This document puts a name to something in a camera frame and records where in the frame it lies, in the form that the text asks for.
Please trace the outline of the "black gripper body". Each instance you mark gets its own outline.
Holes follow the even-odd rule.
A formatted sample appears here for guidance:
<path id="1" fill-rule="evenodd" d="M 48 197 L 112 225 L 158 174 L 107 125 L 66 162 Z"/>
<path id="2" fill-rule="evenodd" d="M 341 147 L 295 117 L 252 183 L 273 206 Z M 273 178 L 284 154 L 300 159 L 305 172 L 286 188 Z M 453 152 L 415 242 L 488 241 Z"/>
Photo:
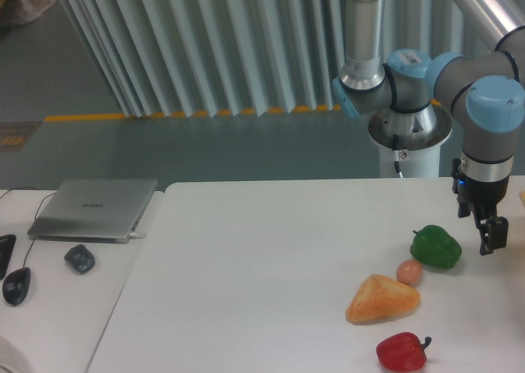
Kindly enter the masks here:
<path id="1" fill-rule="evenodd" d="M 456 194 L 457 202 L 469 204 L 470 214 L 474 214 L 475 221 L 497 216 L 496 206 L 506 195 L 509 177 L 491 182 L 478 181 L 464 174 L 460 165 L 458 157 L 452 161 L 452 191 Z"/>

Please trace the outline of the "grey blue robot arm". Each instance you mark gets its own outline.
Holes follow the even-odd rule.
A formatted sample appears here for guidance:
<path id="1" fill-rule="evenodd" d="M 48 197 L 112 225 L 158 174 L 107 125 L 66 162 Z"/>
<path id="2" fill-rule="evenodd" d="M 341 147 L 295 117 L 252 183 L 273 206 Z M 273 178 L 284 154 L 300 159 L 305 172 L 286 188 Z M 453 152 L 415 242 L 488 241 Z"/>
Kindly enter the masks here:
<path id="1" fill-rule="evenodd" d="M 380 56 L 385 0 L 345 0 L 345 63 L 332 88 L 350 117 L 371 113 L 370 137 L 389 150 L 397 176 L 404 152 L 437 148 L 453 122 L 463 128 L 452 163 L 461 217 L 472 216 L 480 252 L 504 248 L 508 221 L 497 213 L 524 121 L 524 14 L 513 0 L 453 0 L 491 49 L 468 59 L 413 49 Z"/>

